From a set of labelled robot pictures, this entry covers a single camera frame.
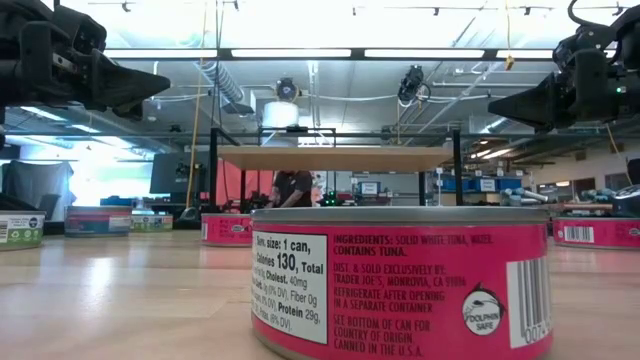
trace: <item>person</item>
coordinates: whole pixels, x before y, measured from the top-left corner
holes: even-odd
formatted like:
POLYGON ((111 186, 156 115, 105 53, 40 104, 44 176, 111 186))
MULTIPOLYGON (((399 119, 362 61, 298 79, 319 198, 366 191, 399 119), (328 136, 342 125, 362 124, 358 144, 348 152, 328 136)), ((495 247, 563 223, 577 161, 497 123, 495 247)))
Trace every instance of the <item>person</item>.
POLYGON ((311 207, 312 188, 309 171, 278 171, 267 208, 311 207))

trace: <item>wooden tabletop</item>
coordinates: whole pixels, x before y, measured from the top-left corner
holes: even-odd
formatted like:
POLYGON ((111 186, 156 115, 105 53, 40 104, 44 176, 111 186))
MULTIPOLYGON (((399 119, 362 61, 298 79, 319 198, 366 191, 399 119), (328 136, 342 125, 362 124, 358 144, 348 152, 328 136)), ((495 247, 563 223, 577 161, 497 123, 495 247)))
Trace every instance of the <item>wooden tabletop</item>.
POLYGON ((452 157, 439 147, 282 148, 219 147, 218 156, 245 170, 343 170, 416 172, 452 157))

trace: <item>pink tuna can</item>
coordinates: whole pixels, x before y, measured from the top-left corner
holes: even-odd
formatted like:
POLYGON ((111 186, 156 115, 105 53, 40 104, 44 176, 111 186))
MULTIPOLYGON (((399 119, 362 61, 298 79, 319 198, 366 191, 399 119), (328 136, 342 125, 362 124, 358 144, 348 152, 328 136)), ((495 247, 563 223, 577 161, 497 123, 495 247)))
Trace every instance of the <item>pink tuna can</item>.
POLYGON ((251 216, 202 214, 202 244, 222 247, 251 246, 251 216))
POLYGON ((553 219, 556 245, 640 250, 640 219, 564 217, 553 219))
POLYGON ((257 210, 254 333, 288 359, 538 359, 552 343, 546 212, 257 210))

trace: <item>can label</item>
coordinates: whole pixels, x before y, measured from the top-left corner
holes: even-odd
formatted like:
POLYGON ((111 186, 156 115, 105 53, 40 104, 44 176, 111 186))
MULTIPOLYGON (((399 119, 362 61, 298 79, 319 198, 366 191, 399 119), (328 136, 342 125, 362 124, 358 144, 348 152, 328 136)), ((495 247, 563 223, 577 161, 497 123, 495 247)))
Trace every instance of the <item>can label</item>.
POLYGON ((256 224, 252 319, 317 359, 535 359, 551 346, 544 225, 256 224))
POLYGON ((554 239, 558 243, 640 249, 640 221, 637 219, 555 219, 554 239))
POLYGON ((44 215, 0 215, 0 246, 42 242, 44 215))
POLYGON ((213 245, 251 246, 251 217, 203 216, 202 241, 213 245))
POLYGON ((131 231, 161 232, 173 230, 172 216, 134 215, 131 216, 131 231))
POLYGON ((65 234, 111 235, 128 234, 131 229, 130 212, 80 211, 67 214, 65 234))

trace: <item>barcode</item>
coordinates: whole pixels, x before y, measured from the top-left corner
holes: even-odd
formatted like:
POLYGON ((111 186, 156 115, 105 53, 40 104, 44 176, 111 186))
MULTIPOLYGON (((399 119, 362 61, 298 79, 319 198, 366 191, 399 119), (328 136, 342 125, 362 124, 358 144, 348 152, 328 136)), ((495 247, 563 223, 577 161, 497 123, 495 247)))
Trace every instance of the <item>barcode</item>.
POLYGON ((564 240, 575 242, 593 243, 593 227, 591 226, 565 226, 564 240))
POLYGON ((511 348, 542 340, 551 331, 547 257, 507 263, 511 348))
POLYGON ((9 222, 0 221, 0 242, 7 242, 9 237, 9 222))

